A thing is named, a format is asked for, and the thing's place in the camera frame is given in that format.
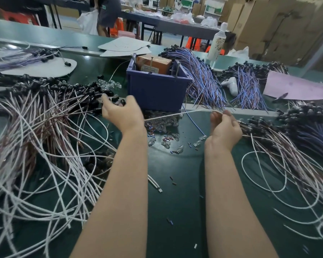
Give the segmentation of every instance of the white bottle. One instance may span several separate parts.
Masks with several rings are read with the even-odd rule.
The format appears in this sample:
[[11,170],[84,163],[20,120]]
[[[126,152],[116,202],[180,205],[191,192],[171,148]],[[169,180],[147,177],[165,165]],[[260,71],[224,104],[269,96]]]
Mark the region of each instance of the white bottle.
[[214,35],[212,45],[209,49],[207,59],[210,61],[216,61],[220,54],[220,51],[225,43],[226,34],[225,30],[227,29],[227,23],[222,23],[220,31]]

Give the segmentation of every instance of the dark green table surface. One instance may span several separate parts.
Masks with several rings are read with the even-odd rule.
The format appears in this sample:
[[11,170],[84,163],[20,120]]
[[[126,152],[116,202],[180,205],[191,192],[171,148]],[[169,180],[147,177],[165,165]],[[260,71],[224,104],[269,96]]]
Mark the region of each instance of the dark green table surface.
[[[28,39],[29,42],[35,43],[52,43],[52,45],[58,46],[78,46],[78,38],[80,38],[84,41],[86,40],[86,45],[88,47],[93,47],[95,49],[99,44],[107,41],[107,39],[98,36],[88,36],[36,26],[24,25],[21,27],[20,24],[8,23],[5,21],[1,26],[0,38],[23,40],[23,36],[25,35],[25,40]],[[162,49],[162,47],[151,45],[151,50],[154,48]],[[105,79],[109,79],[116,67],[122,62],[116,59],[80,56],[70,52],[65,52],[64,56],[75,59],[78,62],[76,70],[69,77],[70,83],[86,84],[96,80],[96,76],[99,74],[103,74]],[[227,68],[230,64],[232,65],[238,61],[236,58],[232,57],[221,57],[225,57],[225,62],[222,60],[220,61],[220,65],[223,67],[225,66],[224,68]],[[114,81],[119,81],[123,84],[122,89],[115,91],[120,96],[126,95],[125,69],[126,65],[124,64],[113,76]],[[208,134],[209,113],[195,112],[192,113],[191,116],[203,132]],[[237,119],[247,119],[249,117],[250,116],[248,115],[236,115]],[[4,123],[5,120],[0,118],[0,131],[4,126]],[[97,131],[104,132],[99,126],[94,127]],[[109,125],[109,131],[111,130],[115,131],[114,144],[118,145],[120,134],[113,125]],[[206,197],[203,146],[200,147],[199,151],[195,151],[194,147],[188,147],[188,142],[196,142],[201,133],[186,115],[180,120],[179,127],[173,131],[178,132],[181,139],[179,142],[172,142],[171,150],[175,150],[180,145],[184,145],[184,152],[182,154],[170,154],[170,150],[165,149],[160,144],[162,135],[156,136],[157,142],[148,150],[148,172],[160,185],[163,193],[160,194],[152,185],[149,185],[147,257],[207,257],[205,198],[200,198],[200,195]],[[241,140],[233,149],[233,157],[250,204],[270,237],[280,258],[323,257],[322,240],[314,241],[305,239],[292,233],[283,225],[286,224],[304,234],[316,236],[317,233],[314,226],[300,226],[290,222],[280,217],[273,208],[278,209],[293,219],[301,221],[314,220],[313,215],[310,212],[299,212],[285,207],[277,201],[271,193],[261,190],[245,176],[240,162],[243,155],[250,151],[252,151],[250,144],[245,140]],[[261,159],[262,166],[266,170],[265,175],[267,176],[267,180],[274,189],[280,188],[282,186],[282,178],[276,174],[274,168],[271,167],[272,164],[265,156],[261,156]],[[246,157],[245,165],[250,176],[259,184],[264,185],[256,158],[253,154]],[[38,178],[45,176],[47,173],[48,171],[43,168],[39,172],[35,172],[29,186],[31,188],[35,187],[36,183],[40,183]],[[173,177],[177,186],[172,185],[169,176]],[[71,192],[66,192],[65,198],[68,199],[70,197]],[[298,190],[292,185],[289,185],[288,189],[282,192],[279,197],[289,204],[298,206],[305,205]],[[56,202],[56,192],[36,195],[31,198],[31,202],[52,209]],[[173,226],[167,223],[166,217],[173,221]],[[18,221],[14,224],[14,227],[16,232],[14,241],[16,242],[17,247],[22,249],[45,238],[47,223]],[[51,243],[51,257],[68,257],[80,231],[80,224],[72,223],[71,229],[67,229]],[[303,251],[303,245],[309,249],[309,255]],[[3,247],[0,257],[5,254],[7,254],[7,249]],[[31,257],[43,257],[43,253],[37,252]]]

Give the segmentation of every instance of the right hand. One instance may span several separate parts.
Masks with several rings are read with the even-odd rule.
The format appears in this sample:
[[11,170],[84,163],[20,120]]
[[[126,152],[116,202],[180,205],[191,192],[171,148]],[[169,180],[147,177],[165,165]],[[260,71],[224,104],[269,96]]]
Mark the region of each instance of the right hand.
[[133,96],[127,96],[124,107],[113,104],[106,94],[102,95],[102,116],[112,122],[124,135],[128,131],[145,130],[145,120]]
[[211,134],[206,140],[206,145],[211,144],[211,147],[231,152],[243,134],[238,121],[228,110],[224,110],[222,114],[212,112],[210,122]]

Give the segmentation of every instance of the blue crate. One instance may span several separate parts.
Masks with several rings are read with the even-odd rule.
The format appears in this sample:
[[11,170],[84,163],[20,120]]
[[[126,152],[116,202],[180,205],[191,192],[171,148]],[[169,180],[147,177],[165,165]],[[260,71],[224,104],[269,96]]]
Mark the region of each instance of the blue crate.
[[188,85],[193,78],[186,73],[179,61],[175,60],[170,67],[173,75],[147,73],[136,70],[133,58],[127,68],[128,95],[133,95],[140,108],[177,112],[181,109]]

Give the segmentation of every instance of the plastic bag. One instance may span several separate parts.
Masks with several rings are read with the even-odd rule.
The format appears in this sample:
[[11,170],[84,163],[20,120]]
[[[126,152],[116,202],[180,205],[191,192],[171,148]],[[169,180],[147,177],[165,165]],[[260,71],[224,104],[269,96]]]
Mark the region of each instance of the plastic bag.
[[98,35],[97,31],[98,10],[82,13],[77,19],[80,29],[85,34]]
[[209,16],[206,19],[203,19],[203,21],[201,22],[201,25],[218,28],[218,20]]
[[174,13],[173,15],[171,15],[171,19],[179,23],[195,24],[192,13]]
[[236,51],[235,49],[232,49],[228,52],[227,56],[249,60],[249,46],[245,47],[243,50],[240,50],[240,51]]

